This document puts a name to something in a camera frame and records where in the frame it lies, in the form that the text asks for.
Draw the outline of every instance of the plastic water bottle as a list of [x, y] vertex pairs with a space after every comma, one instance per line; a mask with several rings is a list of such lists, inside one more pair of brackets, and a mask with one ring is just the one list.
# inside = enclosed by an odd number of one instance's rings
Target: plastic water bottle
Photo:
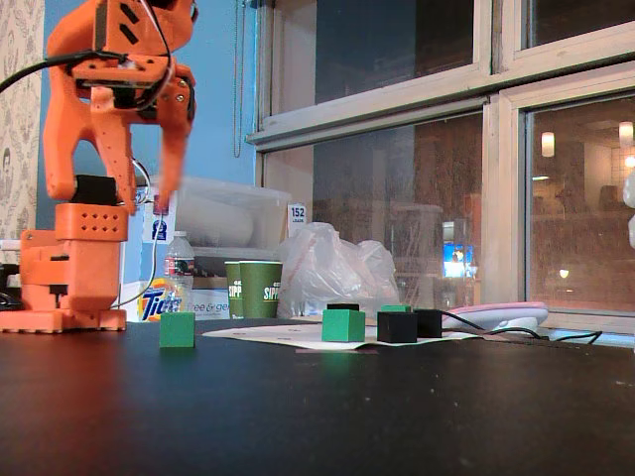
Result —
[[165, 275], [170, 281], [166, 311], [185, 312], [191, 307], [194, 276], [194, 249], [185, 231], [175, 231], [175, 238], [166, 254]]

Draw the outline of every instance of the green block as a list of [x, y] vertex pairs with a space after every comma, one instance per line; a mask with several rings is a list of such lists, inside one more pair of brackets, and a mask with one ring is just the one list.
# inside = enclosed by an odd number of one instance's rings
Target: green block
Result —
[[193, 312], [161, 314], [161, 347], [194, 347]]
[[407, 304], [384, 304], [381, 306], [382, 312], [412, 312], [413, 309]]
[[351, 309], [327, 309], [322, 315], [321, 340], [324, 342], [363, 342], [366, 313]]

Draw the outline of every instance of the ceiling light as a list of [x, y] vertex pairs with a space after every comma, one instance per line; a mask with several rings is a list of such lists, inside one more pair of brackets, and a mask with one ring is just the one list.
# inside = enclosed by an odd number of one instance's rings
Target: ceiling light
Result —
[[556, 136], [553, 132], [543, 132], [543, 157], [553, 157], [556, 151]]
[[619, 123], [619, 147], [626, 148], [633, 145], [633, 123]]

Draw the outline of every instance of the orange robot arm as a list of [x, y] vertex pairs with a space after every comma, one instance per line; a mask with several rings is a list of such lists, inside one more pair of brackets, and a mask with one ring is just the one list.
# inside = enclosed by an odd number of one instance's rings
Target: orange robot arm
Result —
[[[190, 40], [193, 0], [149, 0], [173, 51]], [[136, 0], [88, 0], [66, 16], [49, 38], [50, 56], [82, 50], [127, 55], [85, 60], [75, 67], [51, 70], [52, 97], [44, 131], [47, 191], [70, 200], [75, 177], [72, 154], [80, 140], [97, 149], [126, 211], [134, 213], [135, 176], [130, 124], [158, 124], [163, 129], [160, 205], [178, 188], [191, 131], [194, 80], [188, 68], [169, 65], [166, 45], [153, 19]], [[163, 82], [156, 101], [143, 110], [135, 104]]]
[[[193, 0], [87, 0], [51, 34], [49, 55], [74, 62], [51, 69], [47, 191], [70, 203], [56, 206], [55, 230], [23, 232], [23, 309], [0, 311], [0, 330], [125, 329], [125, 310], [111, 306], [135, 211], [130, 125], [163, 129], [165, 207], [179, 187], [195, 110], [191, 72], [172, 59], [191, 37], [193, 13]], [[111, 178], [74, 174], [81, 140], [97, 149]]]

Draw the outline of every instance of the plastic bag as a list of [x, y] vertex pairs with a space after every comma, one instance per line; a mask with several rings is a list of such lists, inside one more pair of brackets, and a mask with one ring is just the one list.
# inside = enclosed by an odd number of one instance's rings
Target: plastic bag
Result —
[[329, 302], [357, 302], [369, 317], [399, 303], [392, 255], [377, 241], [353, 245], [328, 223], [310, 223], [280, 245], [280, 317], [319, 314]]

